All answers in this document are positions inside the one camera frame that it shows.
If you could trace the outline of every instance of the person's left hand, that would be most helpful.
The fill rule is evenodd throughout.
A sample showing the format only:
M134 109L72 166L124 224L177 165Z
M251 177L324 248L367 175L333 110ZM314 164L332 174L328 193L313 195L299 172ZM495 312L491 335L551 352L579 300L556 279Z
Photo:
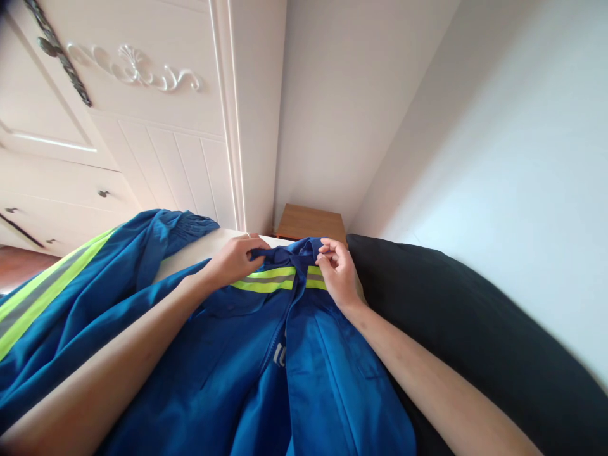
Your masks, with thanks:
M251 249L270 246L259 234L234 237L207 263L207 266L192 275L193 279L203 281L210 291L228 286L247 277L263 265L265 256L251 261Z

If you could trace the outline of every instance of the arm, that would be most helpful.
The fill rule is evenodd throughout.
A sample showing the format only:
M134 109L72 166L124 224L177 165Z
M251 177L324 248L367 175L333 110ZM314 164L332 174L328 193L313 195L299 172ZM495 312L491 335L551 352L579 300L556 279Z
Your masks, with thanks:
M231 239L12 425L1 448L11 456L93 454L200 303L262 265L264 257L250 261L253 248L270 247L257 235Z
M446 363L364 305L344 245L322 239L319 265L327 290L454 454L540 455L496 405Z

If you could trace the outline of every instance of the white bedsheet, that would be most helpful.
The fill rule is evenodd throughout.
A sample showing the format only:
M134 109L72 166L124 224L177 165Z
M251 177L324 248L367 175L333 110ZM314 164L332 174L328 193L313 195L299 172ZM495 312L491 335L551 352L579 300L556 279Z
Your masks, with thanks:
M154 282L158 282L175 272L181 271L193 264L200 263L207 258L213 257L228 240L236 236L244 234L241 231L230 230L226 228L219 228L201 239L187 245L175 255L167 258L160 265L160 269L154 279ZM275 248L280 245L289 245L293 241L287 241L285 239L277 239L276 237L260 236L266 241L270 247Z

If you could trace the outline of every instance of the white wardrobe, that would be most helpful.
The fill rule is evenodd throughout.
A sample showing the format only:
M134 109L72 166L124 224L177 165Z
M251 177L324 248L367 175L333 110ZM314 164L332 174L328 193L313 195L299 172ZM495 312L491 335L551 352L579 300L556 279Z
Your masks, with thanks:
M151 208L269 231L285 16L286 0L10 3L0 244L63 256Z

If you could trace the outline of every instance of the hand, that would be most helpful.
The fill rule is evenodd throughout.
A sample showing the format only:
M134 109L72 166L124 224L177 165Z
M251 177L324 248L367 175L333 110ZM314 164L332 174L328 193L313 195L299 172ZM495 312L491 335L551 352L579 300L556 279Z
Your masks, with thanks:
M343 243L323 237L316 264L321 269L327 291L344 312L347 308L364 305L357 294L357 271L350 252Z
M259 256L251 261L251 249L270 246L260 238L259 234L247 234L234 237L202 268L191 277L203 281L213 292L247 277L264 264L265 256Z

